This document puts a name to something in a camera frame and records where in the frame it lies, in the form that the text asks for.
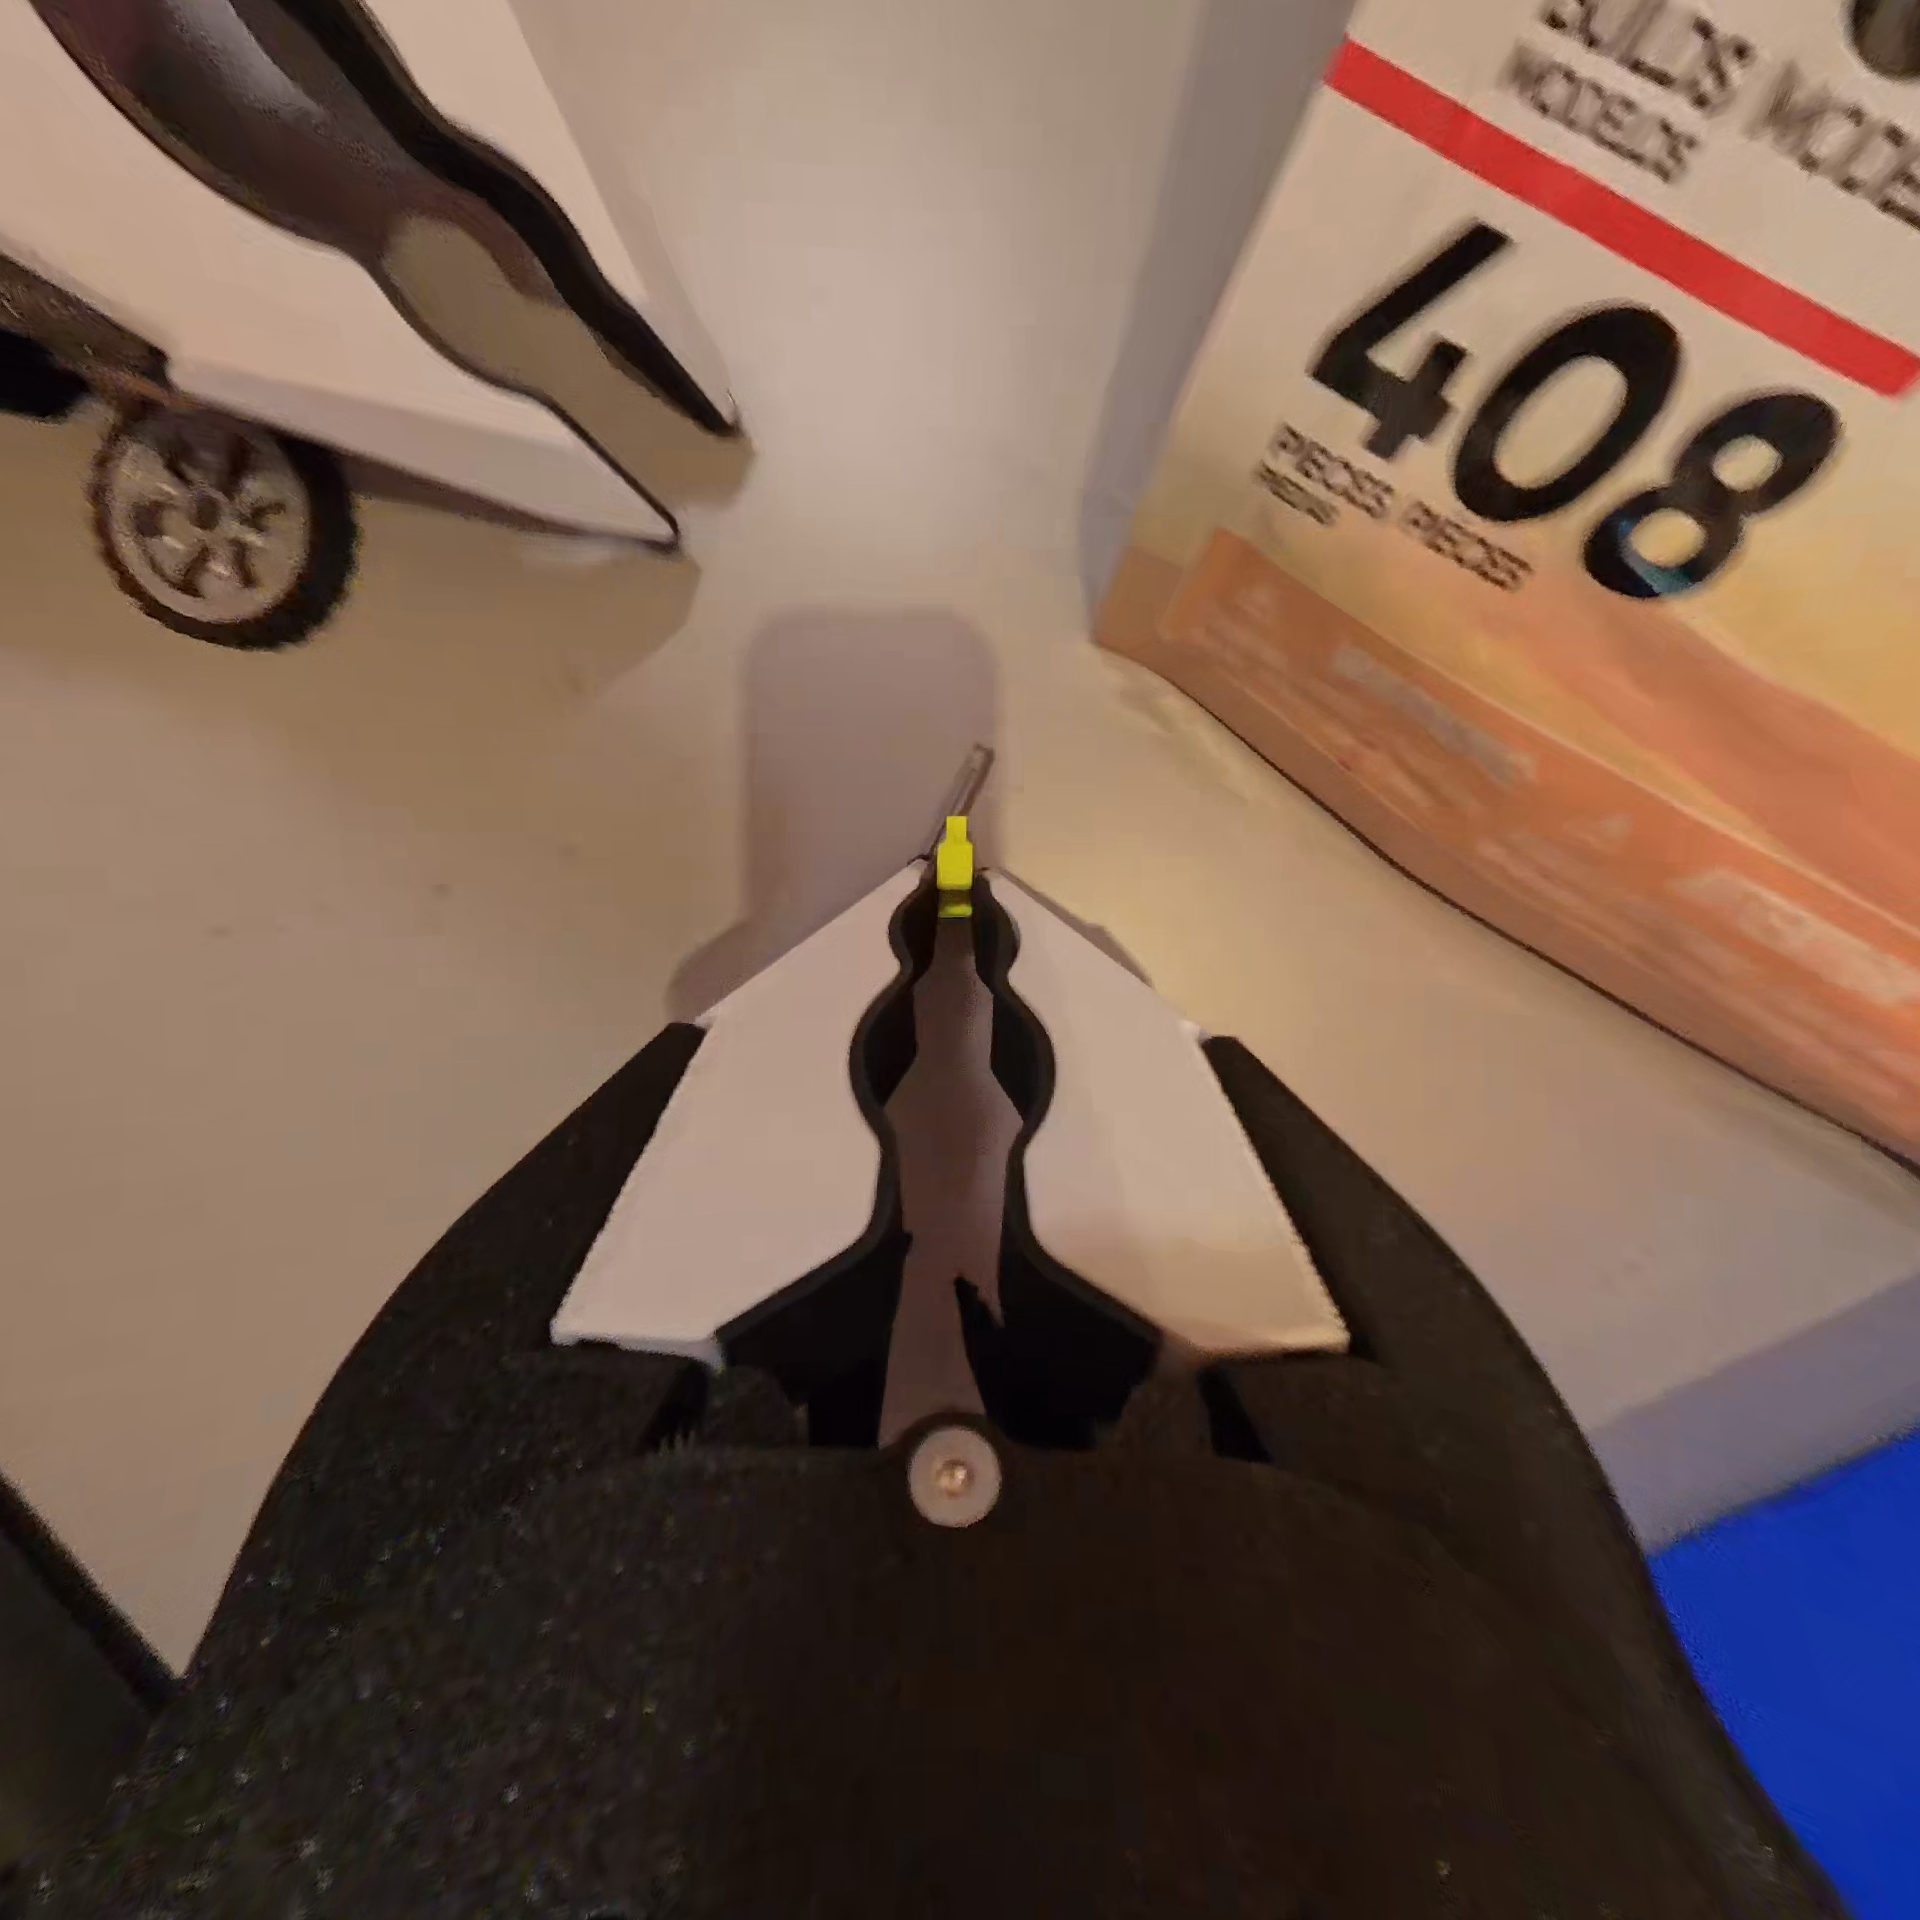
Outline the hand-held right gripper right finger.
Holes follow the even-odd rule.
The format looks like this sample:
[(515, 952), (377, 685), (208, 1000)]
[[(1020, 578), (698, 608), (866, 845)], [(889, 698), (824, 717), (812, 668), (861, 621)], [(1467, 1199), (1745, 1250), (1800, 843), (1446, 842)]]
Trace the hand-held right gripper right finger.
[(1072, 1363), (1345, 1354), (1352, 1333), (1206, 1055), (1136, 971), (1018, 879), (976, 886), (993, 1075), (1018, 1130), (1000, 1324)]

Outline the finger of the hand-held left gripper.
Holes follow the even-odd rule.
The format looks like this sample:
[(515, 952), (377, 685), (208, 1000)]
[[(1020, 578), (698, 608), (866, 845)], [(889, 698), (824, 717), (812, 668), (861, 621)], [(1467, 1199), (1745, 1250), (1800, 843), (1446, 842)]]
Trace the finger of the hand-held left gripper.
[(33, 5), (3, 7), (3, 94), (5, 264), (156, 348), (173, 396), (579, 536), (681, 543), (549, 399), (459, 366), (365, 267), (163, 154)]
[(624, 373), (716, 437), (724, 356), (635, 192), (605, 192), (506, 2), (286, 5), (409, 159), (489, 213)]

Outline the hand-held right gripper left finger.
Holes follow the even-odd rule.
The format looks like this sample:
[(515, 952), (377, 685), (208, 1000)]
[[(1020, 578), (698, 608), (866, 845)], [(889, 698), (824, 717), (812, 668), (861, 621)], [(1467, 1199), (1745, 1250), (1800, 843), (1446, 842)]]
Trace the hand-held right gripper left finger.
[(910, 861), (708, 1011), (646, 1144), (555, 1310), (558, 1347), (724, 1370), (749, 1316), (848, 1254), (881, 1206), (883, 1108), (856, 1046), (910, 983)]

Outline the black toy vehicle wheel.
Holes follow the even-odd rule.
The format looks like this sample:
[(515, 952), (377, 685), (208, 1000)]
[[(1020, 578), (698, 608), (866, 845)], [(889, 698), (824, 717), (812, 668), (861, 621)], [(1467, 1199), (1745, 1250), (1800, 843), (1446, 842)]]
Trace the black toy vehicle wheel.
[(121, 414), (91, 456), (88, 514), (112, 582), (145, 616), (238, 653), (314, 640), (361, 556), (329, 447), (206, 412)]

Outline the printed construction toy box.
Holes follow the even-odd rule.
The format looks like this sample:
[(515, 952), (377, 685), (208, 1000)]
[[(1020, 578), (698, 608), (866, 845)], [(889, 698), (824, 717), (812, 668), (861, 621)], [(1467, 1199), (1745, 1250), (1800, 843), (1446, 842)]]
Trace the printed construction toy box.
[(1915, 1162), (1915, 5), (1352, 5), (1096, 635)]

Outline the blue plastic storage bin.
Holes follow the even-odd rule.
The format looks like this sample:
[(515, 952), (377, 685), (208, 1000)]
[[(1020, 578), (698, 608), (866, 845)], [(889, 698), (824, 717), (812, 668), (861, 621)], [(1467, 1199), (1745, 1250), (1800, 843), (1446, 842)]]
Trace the blue plastic storage bin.
[(1846, 1910), (1915, 1918), (1915, 1431), (1650, 1570), (1721, 1723)]

